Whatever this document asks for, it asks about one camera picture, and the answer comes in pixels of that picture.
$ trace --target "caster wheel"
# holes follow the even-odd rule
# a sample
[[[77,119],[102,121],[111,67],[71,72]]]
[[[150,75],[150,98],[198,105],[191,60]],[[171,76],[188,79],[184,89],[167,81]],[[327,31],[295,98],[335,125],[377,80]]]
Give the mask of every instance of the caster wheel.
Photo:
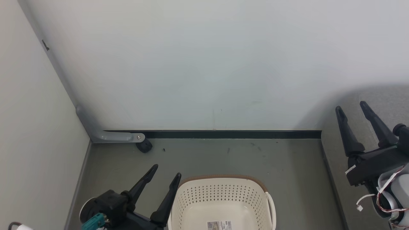
[[[142,153],[147,153],[152,149],[152,144],[148,139],[145,139],[141,143],[136,143],[136,147],[141,151]]]

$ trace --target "teal connector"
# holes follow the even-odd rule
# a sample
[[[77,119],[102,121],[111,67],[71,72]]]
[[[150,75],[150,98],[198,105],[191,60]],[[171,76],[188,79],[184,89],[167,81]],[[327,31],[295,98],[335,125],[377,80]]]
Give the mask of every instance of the teal connector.
[[[81,230],[97,230],[105,224],[102,213],[98,213],[81,226]]]

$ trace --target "white laundry basket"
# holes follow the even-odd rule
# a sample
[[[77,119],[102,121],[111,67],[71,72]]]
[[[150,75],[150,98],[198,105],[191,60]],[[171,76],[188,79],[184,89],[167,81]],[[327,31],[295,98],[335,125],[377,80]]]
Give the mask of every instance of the white laundry basket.
[[[212,175],[181,182],[169,230],[275,230],[276,210],[259,180]]]

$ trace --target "product label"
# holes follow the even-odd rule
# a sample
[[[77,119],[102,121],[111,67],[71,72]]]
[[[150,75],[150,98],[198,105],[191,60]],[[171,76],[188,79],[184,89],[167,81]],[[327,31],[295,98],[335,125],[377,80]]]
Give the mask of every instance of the product label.
[[[231,221],[212,221],[207,223],[207,230],[233,230]]]

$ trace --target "baseboard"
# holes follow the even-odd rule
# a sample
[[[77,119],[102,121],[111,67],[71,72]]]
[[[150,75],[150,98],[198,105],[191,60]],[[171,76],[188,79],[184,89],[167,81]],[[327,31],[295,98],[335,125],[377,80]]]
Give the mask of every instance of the baseboard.
[[[146,138],[191,139],[321,139],[321,130],[107,130],[143,133]]]

